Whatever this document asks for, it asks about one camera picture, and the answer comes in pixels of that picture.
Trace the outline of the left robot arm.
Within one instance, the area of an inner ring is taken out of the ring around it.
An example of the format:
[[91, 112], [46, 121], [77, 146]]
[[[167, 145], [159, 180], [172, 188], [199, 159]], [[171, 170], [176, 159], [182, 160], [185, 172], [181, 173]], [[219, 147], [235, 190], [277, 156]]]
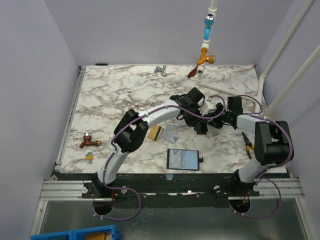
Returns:
[[148, 130], [155, 125], [182, 117], [198, 134], [204, 134], [204, 130], [198, 130], [199, 121], [210, 120], [216, 110], [196, 87], [186, 94], [172, 95], [164, 103], [148, 110], [128, 110], [114, 130], [112, 149], [102, 169], [97, 172], [99, 181], [94, 184], [93, 191], [101, 198], [110, 194], [110, 184], [115, 181], [124, 160], [141, 147]]

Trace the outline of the silver grey credit card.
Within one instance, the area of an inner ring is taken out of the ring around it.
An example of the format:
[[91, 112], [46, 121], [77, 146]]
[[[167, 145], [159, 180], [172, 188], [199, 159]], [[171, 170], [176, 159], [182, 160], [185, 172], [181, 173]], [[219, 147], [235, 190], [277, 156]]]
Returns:
[[171, 144], [175, 144], [179, 139], [178, 136], [179, 127], [174, 124], [166, 124], [163, 132], [161, 133], [161, 137], [170, 142]]

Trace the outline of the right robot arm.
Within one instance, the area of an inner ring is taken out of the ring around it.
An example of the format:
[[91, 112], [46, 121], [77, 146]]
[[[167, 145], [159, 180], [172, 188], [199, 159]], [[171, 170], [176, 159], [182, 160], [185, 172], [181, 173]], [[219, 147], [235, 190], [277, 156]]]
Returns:
[[254, 134], [254, 155], [249, 162], [233, 174], [230, 191], [241, 196], [248, 190], [248, 184], [258, 183], [267, 170], [284, 166], [293, 159], [294, 147], [286, 121], [274, 121], [259, 116], [263, 107], [254, 113], [243, 113], [244, 94], [230, 96], [227, 104], [217, 103], [216, 111], [206, 114], [208, 124], [220, 129], [229, 124], [234, 129]]

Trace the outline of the gold credit card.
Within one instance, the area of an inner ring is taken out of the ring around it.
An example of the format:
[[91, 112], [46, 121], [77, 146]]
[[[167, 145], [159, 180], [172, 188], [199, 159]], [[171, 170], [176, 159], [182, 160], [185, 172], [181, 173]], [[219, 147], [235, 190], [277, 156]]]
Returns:
[[157, 142], [159, 140], [159, 138], [160, 138], [160, 136], [161, 136], [163, 131], [164, 131], [164, 128], [162, 126], [156, 124], [151, 128], [147, 138], [149, 140]]

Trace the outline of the black leather card holder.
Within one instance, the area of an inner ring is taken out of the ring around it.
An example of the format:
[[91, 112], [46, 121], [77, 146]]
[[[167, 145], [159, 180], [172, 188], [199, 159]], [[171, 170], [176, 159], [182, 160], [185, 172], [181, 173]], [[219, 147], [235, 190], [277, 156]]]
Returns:
[[166, 154], [166, 168], [170, 170], [183, 170], [183, 171], [199, 171], [200, 163], [204, 162], [203, 157], [200, 157], [198, 150], [188, 149], [174, 149], [182, 150], [182, 169], [169, 168], [169, 150], [174, 148], [168, 148]]

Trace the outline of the small black card stack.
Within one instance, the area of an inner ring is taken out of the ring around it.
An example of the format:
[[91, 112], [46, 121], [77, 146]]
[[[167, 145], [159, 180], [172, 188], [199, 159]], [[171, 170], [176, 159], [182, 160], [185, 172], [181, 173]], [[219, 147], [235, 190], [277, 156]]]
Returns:
[[194, 130], [196, 132], [197, 135], [206, 135], [208, 132], [208, 127], [207, 127], [207, 123], [205, 122], [198, 122], [195, 127]]

